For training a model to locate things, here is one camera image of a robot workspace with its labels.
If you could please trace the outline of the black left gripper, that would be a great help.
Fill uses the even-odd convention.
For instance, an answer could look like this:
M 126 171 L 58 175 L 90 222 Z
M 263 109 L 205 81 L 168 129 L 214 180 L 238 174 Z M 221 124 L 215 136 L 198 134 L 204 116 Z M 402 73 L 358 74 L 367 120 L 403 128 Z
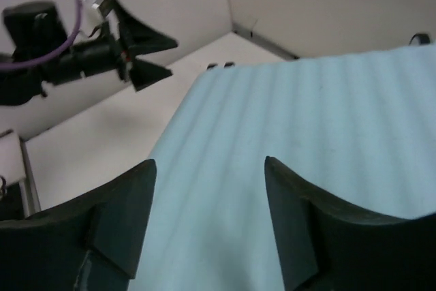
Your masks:
M 108 21 L 102 23 L 102 37 L 108 42 L 119 79 L 131 82 L 136 91 L 141 91 L 171 77 L 172 71 L 166 67 L 140 59 L 134 59 L 132 63 L 127 54 L 132 58 L 170 50 L 178 47 L 177 40 L 138 20 L 119 0 L 114 0 L 114 13 L 118 19 L 119 41 L 111 33 Z

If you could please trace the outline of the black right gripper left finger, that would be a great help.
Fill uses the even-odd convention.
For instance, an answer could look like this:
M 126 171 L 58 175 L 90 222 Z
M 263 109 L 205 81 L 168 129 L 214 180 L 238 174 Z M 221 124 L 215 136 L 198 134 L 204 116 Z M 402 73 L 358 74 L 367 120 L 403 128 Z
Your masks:
M 126 290 L 135 279 L 157 177 L 147 159 L 111 182 L 1 222 L 2 290 Z

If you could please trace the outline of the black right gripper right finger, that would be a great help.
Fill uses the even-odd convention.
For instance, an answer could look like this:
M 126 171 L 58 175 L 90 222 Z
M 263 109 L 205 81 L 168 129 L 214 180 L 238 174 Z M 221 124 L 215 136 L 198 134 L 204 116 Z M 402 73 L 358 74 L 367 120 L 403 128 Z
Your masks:
M 286 290 L 434 290 L 435 215 L 402 219 L 356 206 L 264 162 Z

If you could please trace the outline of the light blue hard-shell suitcase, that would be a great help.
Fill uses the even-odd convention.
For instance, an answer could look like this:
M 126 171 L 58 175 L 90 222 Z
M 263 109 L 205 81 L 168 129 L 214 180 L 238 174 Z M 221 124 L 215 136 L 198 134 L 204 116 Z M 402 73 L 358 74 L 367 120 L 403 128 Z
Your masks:
M 433 213 L 435 45 L 204 72 L 151 152 L 129 289 L 282 290 L 268 156 L 366 209 Z

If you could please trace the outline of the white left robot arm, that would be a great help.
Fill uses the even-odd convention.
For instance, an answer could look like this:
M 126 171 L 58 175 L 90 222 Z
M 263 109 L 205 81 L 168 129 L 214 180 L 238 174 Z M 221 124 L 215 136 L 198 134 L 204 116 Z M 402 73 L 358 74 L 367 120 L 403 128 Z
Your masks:
M 39 0 L 2 11 L 15 51 L 1 55 L 1 105 L 46 97 L 54 86 L 116 71 L 141 91 L 172 72 L 139 59 L 177 48 L 178 42 L 132 16 L 119 0 L 75 0 L 76 22 L 67 33 L 54 1 Z

